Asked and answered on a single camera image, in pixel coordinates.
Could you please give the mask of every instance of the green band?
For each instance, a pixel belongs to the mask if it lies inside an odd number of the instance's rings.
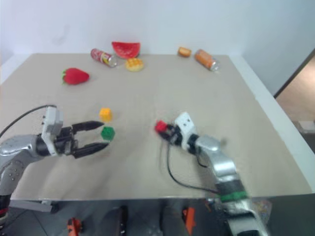
[[[228,202],[228,201],[235,201],[235,200],[243,199],[246,197],[247,197],[247,193],[245,191],[242,191],[242,192],[234,192],[234,193],[220,196],[220,199],[221,199],[221,202]]]

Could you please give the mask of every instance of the orange tool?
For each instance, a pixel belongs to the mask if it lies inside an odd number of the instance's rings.
[[[189,235],[191,235],[193,227],[196,226],[196,222],[194,221],[195,209],[188,207],[187,209],[183,210],[183,215],[186,229]]]
[[[82,222],[76,218],[71,218],[68,220],[67,224],[68,236],[78,236],[82,232]]]

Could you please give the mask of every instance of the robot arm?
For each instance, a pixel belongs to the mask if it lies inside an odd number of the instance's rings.
[[[80,158],[98,152],[109,144],[92,143],[79,148],[74,137],[77,132],[96,129],[104,124],[87,121],[62,128],[63,116],[56,107],[47,107],[42,124],[41,134],[14,136],[0,145],[0,229],[3,228],[11,194],[30,163],[46,156],[62,154]]]
[[[159,121],[156,131],[170,144],[209,163],[220,195],[219,205],[225,212],[232,236],[267,236],[268,232],[255,211],[252,200],[236,172],[233,160],[221,151],[220,141],[210,136],[199,136],[188,113],[181,114],[174,124]]]

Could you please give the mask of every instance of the watermelon slice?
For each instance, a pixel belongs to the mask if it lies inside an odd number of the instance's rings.
[[[112,42],[115,53],[124,59],[135,58],[140,52],[140,43]]]

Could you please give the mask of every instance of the white wall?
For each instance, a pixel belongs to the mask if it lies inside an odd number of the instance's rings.
[[[2,0],[5,51],[112,51],[140,41],[142,53],[183,45],[243,54],[274,93],[315,47],[313,0]]]

